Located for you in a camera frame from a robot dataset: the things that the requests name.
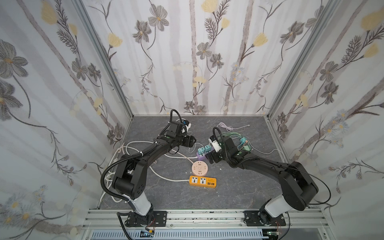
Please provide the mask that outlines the teal charger with white cable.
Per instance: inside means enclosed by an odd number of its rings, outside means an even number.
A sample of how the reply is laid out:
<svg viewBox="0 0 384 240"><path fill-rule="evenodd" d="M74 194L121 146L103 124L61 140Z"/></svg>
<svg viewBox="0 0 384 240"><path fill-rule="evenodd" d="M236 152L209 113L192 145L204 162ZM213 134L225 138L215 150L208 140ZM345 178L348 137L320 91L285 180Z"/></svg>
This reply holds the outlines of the teal charger with white cable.
<svg viewBox="0 0 384 240"><path fill-rule="evenodd" d="M198 154L199 155L205 155L205 152L206 152L206 150L204 147L198 148Z"/></svg>

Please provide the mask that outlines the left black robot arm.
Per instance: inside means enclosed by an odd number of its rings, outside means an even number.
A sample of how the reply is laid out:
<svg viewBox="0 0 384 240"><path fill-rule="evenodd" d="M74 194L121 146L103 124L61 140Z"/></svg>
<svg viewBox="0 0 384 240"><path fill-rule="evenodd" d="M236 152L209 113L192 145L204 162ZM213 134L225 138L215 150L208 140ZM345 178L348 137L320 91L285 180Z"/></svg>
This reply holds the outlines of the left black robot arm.
<svg viewBox="0 0 384 240"><path fill-rule="evenodd" d="M103 191L131 206L133 211L129 216L135 224L155 224L154 207L145 196L148 168L174 148L193 147L196 138L188 135L189 125L172 109L168 124L149 147L134 155L123 155L103 171L100 179Z"/></svg>

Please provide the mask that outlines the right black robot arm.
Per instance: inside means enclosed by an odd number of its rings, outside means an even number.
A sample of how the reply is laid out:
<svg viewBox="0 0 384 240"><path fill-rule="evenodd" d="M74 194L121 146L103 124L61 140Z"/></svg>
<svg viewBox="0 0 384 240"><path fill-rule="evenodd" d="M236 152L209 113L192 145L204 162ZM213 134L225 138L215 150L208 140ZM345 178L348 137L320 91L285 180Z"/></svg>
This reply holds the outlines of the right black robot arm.
<svg viewBox="0 0 384 240"><path fill-rule="evenodd" d="M326 204L332 197L328 185L320 178L308 173L299 162L276 162L243 150L237 147L230 137L225 137L218 127L213 128L213 135L209 141L214 147L213 152L208 153L207 156L211 164L225 161L233 169L254 171L280 184L282 194L265 202L257 213L257 223L263 226L277 222L283 213L290 210L303 211L310 205ZM327 200L312 202L319 193L314 179L327 188L329 192Z"/></svg>

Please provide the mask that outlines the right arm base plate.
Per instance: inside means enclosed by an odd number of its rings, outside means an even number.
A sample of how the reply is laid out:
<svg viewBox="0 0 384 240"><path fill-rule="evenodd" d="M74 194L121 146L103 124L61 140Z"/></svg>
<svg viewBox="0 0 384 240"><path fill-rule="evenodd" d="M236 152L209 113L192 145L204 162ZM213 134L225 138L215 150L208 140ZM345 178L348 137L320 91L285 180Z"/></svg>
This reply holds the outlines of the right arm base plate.
<svg viewBox="0 0 384 240"><path fill-rule="evenodd" d="M270 217L267 212L259 210L244 211L244 223L247 227L285 227L285 217L279 215L276 218Z"/></svg>

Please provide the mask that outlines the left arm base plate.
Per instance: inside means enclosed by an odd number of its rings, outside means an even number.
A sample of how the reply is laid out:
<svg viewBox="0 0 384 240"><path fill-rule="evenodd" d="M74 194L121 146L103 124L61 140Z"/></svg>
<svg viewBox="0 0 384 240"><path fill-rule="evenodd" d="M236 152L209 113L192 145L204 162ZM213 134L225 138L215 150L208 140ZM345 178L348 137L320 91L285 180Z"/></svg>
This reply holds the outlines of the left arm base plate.
<svg viewBox="0 0 384 240"><path fill-rule="evenodd" d="M167 223L167 211L149 211L147 215L141 216L130 213L125 221L126 227L165 227Z"/></svg>

